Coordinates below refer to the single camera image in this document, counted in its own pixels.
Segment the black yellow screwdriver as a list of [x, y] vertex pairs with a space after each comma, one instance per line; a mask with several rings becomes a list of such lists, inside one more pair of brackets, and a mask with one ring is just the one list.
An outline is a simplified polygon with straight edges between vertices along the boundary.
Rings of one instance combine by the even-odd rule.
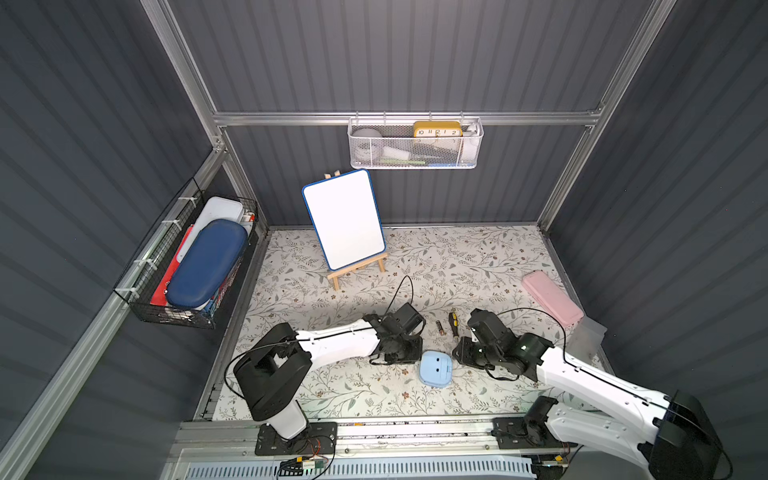
[[460, 337], [459, 320], [458, 320], [458, 316], [457, 316], [457, 313], [456, 313], [455, 310], [452, 310], [449, 313], [449, 322], [450, 322], [450, 326], [451, 326], [451, 331], [452, 331], [453, 337], [454, 338], [459, 338]]

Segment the light blue alarm clock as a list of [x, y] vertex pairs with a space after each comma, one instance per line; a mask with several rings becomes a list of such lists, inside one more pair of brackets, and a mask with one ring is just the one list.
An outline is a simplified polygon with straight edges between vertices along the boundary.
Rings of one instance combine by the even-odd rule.
[[419, 362], [418, 375], [424, 385], [445, 388], [452, 383], [453, 360], [443, 352], [425, 351]]

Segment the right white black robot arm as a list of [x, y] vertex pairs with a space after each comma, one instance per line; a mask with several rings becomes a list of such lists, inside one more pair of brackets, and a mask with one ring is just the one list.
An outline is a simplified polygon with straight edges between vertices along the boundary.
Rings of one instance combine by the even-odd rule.
[[640, 387], [568, 354], [534, 333], [516, 334], [491, 311], [475, 309], [469, 336], [452, 352], [461, 365], [496, 379], [525, 377], [585, 401], [592, 411], [572, 409], [540, 396], [510, 432], [533, 446], [549, 440], [591, 447], [643, 468], [654, 479], [713, 479], [721, 464], [734, 466], [701, 402], [682, 391], [673, 395]]

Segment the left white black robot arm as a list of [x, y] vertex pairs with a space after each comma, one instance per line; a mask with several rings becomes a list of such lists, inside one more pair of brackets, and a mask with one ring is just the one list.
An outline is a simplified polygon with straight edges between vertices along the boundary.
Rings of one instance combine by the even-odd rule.
[[325, 330], [296, 330], [280, 323], [234, 359], [234, 393], [244, 400], [253, 420], [292, 441], [308, 430], [296, 397], [310, 372], [349, 359], [385, 366], [414, 364], [422, 355], [425, 325], [426, 319], [409, 303], [393, 313], [367, 314]]

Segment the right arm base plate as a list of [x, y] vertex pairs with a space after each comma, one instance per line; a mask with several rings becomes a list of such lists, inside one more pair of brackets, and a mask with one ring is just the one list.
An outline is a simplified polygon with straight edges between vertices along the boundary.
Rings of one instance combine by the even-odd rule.
[[490, 435], [501, 450], [555, 449], [569, 453], [577, 447], [576, 443], [555, 439], [545, 426], [530, 425], [520, 416], [493, 418]]

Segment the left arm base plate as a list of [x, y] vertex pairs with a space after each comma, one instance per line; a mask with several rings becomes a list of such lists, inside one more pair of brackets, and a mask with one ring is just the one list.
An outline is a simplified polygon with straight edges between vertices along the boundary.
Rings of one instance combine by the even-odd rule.
[[254, 454], [257, 457], [312, 454], [327, 456], [335, 452], [337, 436], [336, 422], [310, 422], [292, 439], [281, 437], [271, 425], [264, 424], [259, 427]]

